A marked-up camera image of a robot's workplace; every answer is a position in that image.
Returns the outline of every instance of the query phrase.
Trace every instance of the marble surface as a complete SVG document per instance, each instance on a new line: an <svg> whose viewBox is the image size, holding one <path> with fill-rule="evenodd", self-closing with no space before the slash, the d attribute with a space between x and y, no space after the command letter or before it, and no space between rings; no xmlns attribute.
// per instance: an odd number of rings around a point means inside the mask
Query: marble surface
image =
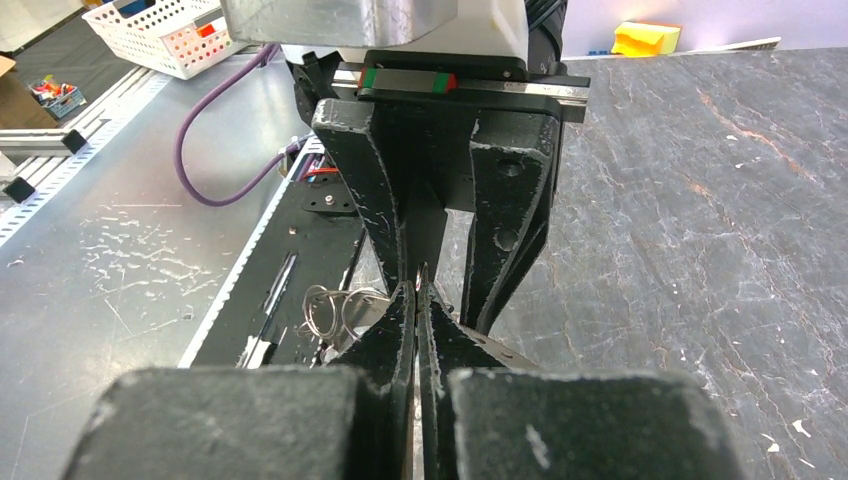
<svg viewBox="0 0 848 480"><path fill-rule="evenodd" d="M848 478L848 49L574 61L548 245L492 336L688 372L749 478ZM458 303L471 216L437 283ZM358 284L379 285L365 252Z"/></svg>

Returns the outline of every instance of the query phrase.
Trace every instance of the floor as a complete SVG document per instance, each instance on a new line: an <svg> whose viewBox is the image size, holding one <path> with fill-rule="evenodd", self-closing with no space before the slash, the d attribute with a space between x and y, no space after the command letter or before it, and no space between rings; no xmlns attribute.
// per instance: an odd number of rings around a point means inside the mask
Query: floor
<svg viewBox="0 0 848 480"><path fill-rule="evenodd" d="M80 88L91 102L134 67L117 58L81 16L74 18L15 57L18 78L35 83L45 75ZM67 122L85 110L80 107L63 117Z"/></svg>
<svg viewBox="0 0 848 480"><path fill-rule="evenodd" d="M0 16L0 51L14 52L82 9L79 0L5 0Z"/></svg>

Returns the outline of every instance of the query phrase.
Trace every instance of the red object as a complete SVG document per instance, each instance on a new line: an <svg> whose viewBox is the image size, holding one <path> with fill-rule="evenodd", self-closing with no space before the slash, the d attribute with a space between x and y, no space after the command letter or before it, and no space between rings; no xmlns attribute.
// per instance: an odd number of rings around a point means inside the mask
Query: red object
<svg viewBox="0 0 848 480"><path fill-rule="evenodd" d="M447 88L445 89L445 93L450 92L451 90L456 90L456 88L457 88L458 86L459 86L459 85L457 84L457 81L456 81L456 75L454 75L453 73L451 73L450 78L448 78L448 86L447 86Z"/></svg>
<svg viewBox="0 0 848 480"><path fill-rule="evenodd" d="M304 175L303 178L306 179L306 178L309 178L309 177L314 177L315 175L321 175L322 173L339 173L339 169L338 168L332 168L332 167L316 168L315 170L312 170L311 172L306 172L306 175Z"/></svg>
<svg viewBox="0 0 848 480"><path fill-rule="evenodd" d="M213 33L215 33L215 27L213 27L211 23L197 29L197 34L203 38L206 38Z"/></svg>

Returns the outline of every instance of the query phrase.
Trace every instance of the yellow sponge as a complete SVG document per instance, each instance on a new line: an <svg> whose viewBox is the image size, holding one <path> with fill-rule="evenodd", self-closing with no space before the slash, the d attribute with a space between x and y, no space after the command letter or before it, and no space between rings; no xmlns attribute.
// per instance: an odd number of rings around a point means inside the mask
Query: yellow sponge
<svg viewBox="0 0 848 480"><path fill-rule="evenodd" d="M624 22L615 29L615 45L611 52L626 57L673 53L680 38L680 29L678 26Z"/></svg>

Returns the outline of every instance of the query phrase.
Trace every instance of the white plastic basket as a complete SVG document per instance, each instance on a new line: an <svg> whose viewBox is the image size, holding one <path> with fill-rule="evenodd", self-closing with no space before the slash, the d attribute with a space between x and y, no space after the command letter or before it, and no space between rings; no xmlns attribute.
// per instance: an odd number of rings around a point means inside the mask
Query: white plastic basket
<svg viewBox="0 0 848 480"><path fill-rule="evenodd" d="M230 39L216 0L156 0L124 18L118 8L132 1L107 3L82 18L115 55L138 65L187 80L245 46ZM214 33L198 33L210 26Z"/></svg>

